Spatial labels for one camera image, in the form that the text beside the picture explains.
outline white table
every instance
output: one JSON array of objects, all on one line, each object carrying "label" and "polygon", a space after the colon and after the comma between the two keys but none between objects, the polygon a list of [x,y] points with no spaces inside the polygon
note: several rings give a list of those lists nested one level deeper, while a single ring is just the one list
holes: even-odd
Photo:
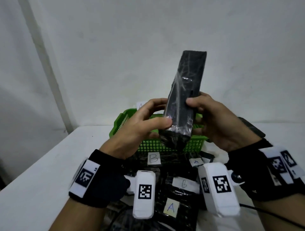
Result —
[{"label": "white table", "polygon": [[[304,124],[255,124],[267,134],[269,141],[286,146],[296,161],[305,168]],[[84,126],[77,128],[62,142],[39,159],[0,192],[1,231],[45,231],[68,199],[71,179],[81,161],[99,148],[109,137],[112,126]],[[225,162],[227,156],[213,144],[204,150]],[[236,188],[240,203],[251,200]],[[198,230],[262,230],[255,211],[242,208],[240,217],[216,218],[200,211]]]}]

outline forearm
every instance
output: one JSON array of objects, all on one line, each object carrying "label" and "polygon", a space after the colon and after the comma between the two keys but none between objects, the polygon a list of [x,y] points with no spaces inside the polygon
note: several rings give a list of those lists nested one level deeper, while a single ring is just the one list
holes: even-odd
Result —
[{"label": "forearm", "polygon": [[[253,204],[255,207],[275,213],[279,216],[305,226],[305,196],[302,194],[294,194],[292,196],[274,201],[253,201]],[[261,212],[258,214],[266,231],[301,230],[300,228],[271,215]]]},{"label": "forearm", "polygon": [[105,208],[94,208],[68,199],[49,231],[98,231]]}]

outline white wall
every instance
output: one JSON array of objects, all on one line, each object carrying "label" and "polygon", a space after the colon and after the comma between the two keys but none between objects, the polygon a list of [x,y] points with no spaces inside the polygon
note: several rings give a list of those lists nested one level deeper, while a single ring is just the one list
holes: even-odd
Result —
[{"label": "white wall", "polygon": [[303,0],[30,2],[76,125],[167,97],[186,49],[208,52],[201,90],[239,116],[305,122]]},{"label": "white wall", "polygon": [[0,1],[0,175],[10,182],[67,136],[17,0]]}]

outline green plastic basket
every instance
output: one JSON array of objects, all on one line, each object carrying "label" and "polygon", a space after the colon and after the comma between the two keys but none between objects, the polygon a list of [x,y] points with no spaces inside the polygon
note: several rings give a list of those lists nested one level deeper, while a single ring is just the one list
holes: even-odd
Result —
[{"label": "green plastic basket", "polygon": [[[126,121],[133,116],[137,111],[136,108],[127,109],[123,113],[120,113],[117,119],[114,121],[114,126],[111,132],[109,133],[109,137],[112,137],[122,126]],[[151,118],[153,117],[160,117],[162,114],[153,114]],[[193,128],[200,128],[202,126],[194,124]],[[184,152],[194,152],[194,151],[201,151],[202,145],[205,140],[208,138],[205,136],[195,136],[193,135],[186,145],[186,147],[183,149]],[[141,152],[157,152],[157,151],[176,151],[171,148],[165,147],[161,144],[159,139],[149,139],[149,140],[143,140],[140,144],[138,151]]]}]

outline black wire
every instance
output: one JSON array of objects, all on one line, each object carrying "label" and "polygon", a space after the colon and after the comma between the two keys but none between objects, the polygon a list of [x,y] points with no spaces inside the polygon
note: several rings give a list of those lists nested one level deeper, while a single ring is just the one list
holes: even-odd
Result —
[{"label": "black wire", "polygon": [[106,231],[110,231],[112,225],[114,224],[115,220],[122,214],[122,212],[126,211],[126,210],[129,210],[129,209],[132,209],[133,206],[126,206],[124,207],[123,209],[121,209],[116,215],[115,217],[112,219],[110,225],[108,226],[108,228],[106,229]]},{"label": "black wire", "polygon": [[274,216],[274,217],[276,217],[276,218],[278,218],[278,219],[280,219],[280,220],[286,221],[286,222],[288,222],[288,223],[290,223],[290,224],[293,224],[293,225],[295,225],[295,226],[297,226],[297,227],[299,227],[299,228],[305,230],[305,226],[300,225],[300,224],[298,224],[298,223],[296,223],[296,222],[293,222],[293,221],[291,221],[291,220],[288,220],[287,218],[282,217],[282,216],[279,216],[279,215],[277,215],[277,214],[275,214],[275,213],[268,212],[268,211],[263,210],[263,209],[261,209],[261,208],[252,207],[252,206],[249,206],[249,205],[246,205],[246,204],[239,204],[239,205],[240,205],[240,207],[250,208],[250,209],[254,209],[254,210],[259,211],[259,212],[263,212],[263,213],[269,214],[269,215],[271,215],[271,216]]}]

